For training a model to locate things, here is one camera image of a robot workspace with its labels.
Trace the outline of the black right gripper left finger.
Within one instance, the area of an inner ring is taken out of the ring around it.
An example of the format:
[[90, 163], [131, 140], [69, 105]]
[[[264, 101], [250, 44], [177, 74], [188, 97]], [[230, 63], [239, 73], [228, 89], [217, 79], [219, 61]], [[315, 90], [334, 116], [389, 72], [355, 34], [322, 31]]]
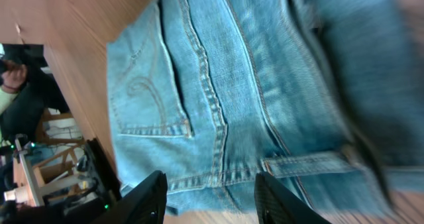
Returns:
[[163, 224], [167, 178], [157, 170], [91, 224]]

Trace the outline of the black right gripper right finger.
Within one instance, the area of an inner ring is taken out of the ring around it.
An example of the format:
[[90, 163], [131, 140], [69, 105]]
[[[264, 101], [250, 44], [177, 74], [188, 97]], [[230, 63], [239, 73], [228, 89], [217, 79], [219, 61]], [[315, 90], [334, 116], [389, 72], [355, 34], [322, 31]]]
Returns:
[[330, 224], [267, 172], [256, 175], [254, 200], [259, 224]]

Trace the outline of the light blue denim jeans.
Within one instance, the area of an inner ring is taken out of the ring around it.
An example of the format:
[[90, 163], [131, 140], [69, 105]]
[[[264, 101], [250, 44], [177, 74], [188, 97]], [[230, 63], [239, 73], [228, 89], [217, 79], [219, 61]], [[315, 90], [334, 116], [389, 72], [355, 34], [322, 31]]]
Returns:
[[267, 172], [321, 213], [423, 191], [423, 58], [397, 0], [153, 0], [107, 45], [121, 193], [248, 212]]

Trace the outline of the wooden shelf with clutter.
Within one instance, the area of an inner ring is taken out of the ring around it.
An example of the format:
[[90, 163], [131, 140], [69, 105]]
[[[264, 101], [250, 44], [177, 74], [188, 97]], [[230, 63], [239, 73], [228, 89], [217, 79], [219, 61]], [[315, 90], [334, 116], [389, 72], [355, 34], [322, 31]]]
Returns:
[[88, 171], [87, 148], [71, 113], [46, 109], [36, 128], [36, 141], [16, 144], [11, 175], [1, 197], [31, 207], [66, 204], [78, 207], [98, 198], [97, 178]]

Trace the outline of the seated person in background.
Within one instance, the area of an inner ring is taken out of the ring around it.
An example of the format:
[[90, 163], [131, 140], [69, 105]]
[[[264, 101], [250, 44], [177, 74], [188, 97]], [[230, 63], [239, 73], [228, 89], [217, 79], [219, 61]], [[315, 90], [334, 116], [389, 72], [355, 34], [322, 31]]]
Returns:
[[14, 142], [16, 135], [35, 140], [44, 110], [70, 109], [47, 67], [41, 45], [4, 44], [1, 57], [1, 138]]

